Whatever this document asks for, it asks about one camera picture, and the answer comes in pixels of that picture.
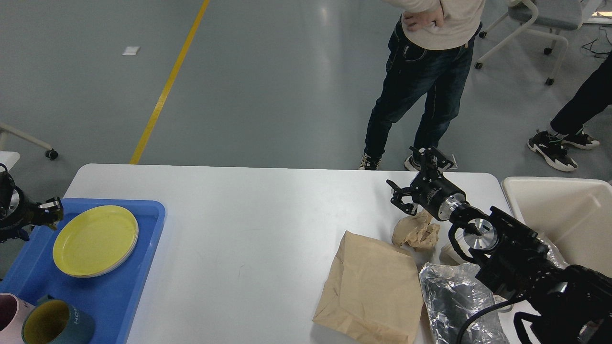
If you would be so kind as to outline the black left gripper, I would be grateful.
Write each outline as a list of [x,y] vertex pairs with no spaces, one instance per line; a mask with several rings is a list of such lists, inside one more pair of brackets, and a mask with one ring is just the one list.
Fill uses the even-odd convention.
[[15,189],[7,209],[0,220],[0,243],[21,239],[28,242],[28,227],[46,226],[56,231],[64,218],[64,207],[59,197],[44,203],[33,202],[22,189]]

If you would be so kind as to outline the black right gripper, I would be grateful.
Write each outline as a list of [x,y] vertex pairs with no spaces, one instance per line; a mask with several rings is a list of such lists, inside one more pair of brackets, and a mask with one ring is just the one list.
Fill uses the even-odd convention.
[[400,188],[391,179],[386,183],[392,188],[391,204],[403,213],[416,216],[419,205],[439,221],[450,221],[453,213],[467,207],[466,195],[443,174],[455,169],[455,157],[449,158],[436,147],[417,149],[410,147],[419,161],[418,174],[408,187]]

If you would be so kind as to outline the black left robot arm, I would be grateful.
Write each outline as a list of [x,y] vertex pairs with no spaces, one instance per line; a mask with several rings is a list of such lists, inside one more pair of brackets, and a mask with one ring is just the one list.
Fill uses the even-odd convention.
[[0,242],[10,239],[29,240],[26,228],[46,226],[53,231],[64,218],[64,207],[58,197],[34,202],[20,189],[9,174],[6,165],[1,165],[0,174]]

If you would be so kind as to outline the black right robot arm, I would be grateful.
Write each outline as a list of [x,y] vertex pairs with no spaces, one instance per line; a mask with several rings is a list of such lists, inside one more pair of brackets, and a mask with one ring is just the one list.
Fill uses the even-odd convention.
[[534,230],[494,206],[487,215],[466,201],[465,192],[444,177],[453,162],[441,151],[435,147],[412,151],[420,159],[419,172],[409,187],[387,181],[393,189],[391,203],[409,215],[415,215],[420,205],[436,220],[449,221],[453,250],[477,264],[476,278],[504,298],[469,317],[455,337],[457,344],[481,316],[522,301],[537,311],[514,314],[514,329],[523,344],[531,341],[525,322],[542,344],[611,342],[610,277],[578,264],[556,267]]

